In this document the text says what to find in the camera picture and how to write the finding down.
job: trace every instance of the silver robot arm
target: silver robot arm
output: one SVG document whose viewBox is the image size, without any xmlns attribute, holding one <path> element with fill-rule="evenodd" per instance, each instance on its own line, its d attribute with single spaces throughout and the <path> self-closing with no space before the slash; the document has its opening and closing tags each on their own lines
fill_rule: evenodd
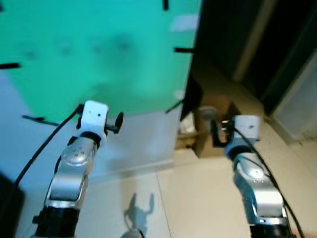
<svg viewBox="0 0 317 238">
<path fill-rule="evenodd" d="M 107 132 L 119 133 L 123 123 L 120 113 L 115 125 L 107 125 L 108 106 L 94 101 L 85 103 L 78 121 L 79 137 L 73 137 L 63 151 L 60 166 L 50 183 L 44 207 L 33 218 L 36 237 L 74 237 L 98 148 L 105 144 Z"/>
<path fill-rule="evenodd" d="M 260 118 L 239 115 L 229 123 L 228 142 L 217 137 L 213 123 L 211 134 L 214 146 L 225 148 L 226 156 L 233 162 L 234 183 L 242 195 L 246 218 L 253 238 L 291 238 L 283 197 L 271 180 L 266 166 L 237 132 L 253 145 L 258 139 Z"/>
</svg>

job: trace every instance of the wall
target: wall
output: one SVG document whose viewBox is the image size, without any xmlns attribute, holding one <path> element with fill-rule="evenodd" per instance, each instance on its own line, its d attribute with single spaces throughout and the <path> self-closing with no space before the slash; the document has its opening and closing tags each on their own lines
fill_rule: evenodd
<svg viewBox="0 0 317 238">
<path fill-rule="evenodd" d="M 197 33 L 198 52 L 207 54 L 231 76 L 262 0 L 205 0 Z"/>
<path fill-rule="evenodd" d="M 31 115 L 30 110 L 4 71 L 0 71 L 0 109 L 0 170 L 15 180 L 55 127 L 21 117 Z M 180 108 L 169 114 L 126 116 L 121 132 L 109 133 L 108 144 L 98 150 L 91 180 L 135 167 L 171 165 L 179 115 Z M 110 118 L 109 122 L 114 123 L 114 119 Z M 40 154 L 23 178 L 22 189 L 49 185 L 57 158 L 71 136 L 77 135 L 75 125 L 74 121 L 67 124 Z"/>
<path fill-rule="evenodd" d="M 255 95 L 259 99 L 285 62 L 314 2 L 314 0 L 277 2 L 273 16 L 249 67 L 249 76 Z"/>
<path fill-rule="evenodd" d="M 267 114 L 273 113 L 278 107 L 290 85 L 317 48 L 317 1 L 313 3 L 297 39 L 261 98 Z"/>
</svg>

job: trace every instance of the floor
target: floor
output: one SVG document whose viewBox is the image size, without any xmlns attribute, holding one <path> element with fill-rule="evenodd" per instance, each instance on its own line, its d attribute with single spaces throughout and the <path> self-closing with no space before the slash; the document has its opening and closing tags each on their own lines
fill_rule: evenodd
<svg viewBox="0 0 317 238">
<path fill-rule="evenodd" d="M 242 113 L 263 115 L 261 104 L 241 86 L 229 84 L 211 62 L 193 65 L 207 93 L 231 95 Z M 317 143 L 289 147 L 264 122 L 260 137 L 256 148 L 303 229 L 317 233 Z M 171 169 L 90 186 L 76 237 L 122 238 L 131 226 L 139 227 L 146 238 L 250 237 L 231 162 L 224 156 L 198 159 L 189 149 L 175 151 L 174 159 Z M 18 237 L 34 231 L 30 225 L 19 229 Z"/>
</svg>

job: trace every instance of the green backdrop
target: green backdrop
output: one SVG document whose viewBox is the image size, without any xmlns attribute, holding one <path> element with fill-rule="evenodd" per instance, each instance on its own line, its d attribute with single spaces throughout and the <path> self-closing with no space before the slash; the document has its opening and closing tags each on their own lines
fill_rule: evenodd
<svg viewBox="0 0 317 238">
<path fill-rule="evenodd" d="M 64 119 L 94 99 L 110 114 L 165 110 L 185 89 L 195 31 L 171 32 L 201 0 L 2 0 L 0 63 L 36 116 Z"/>
</svg>

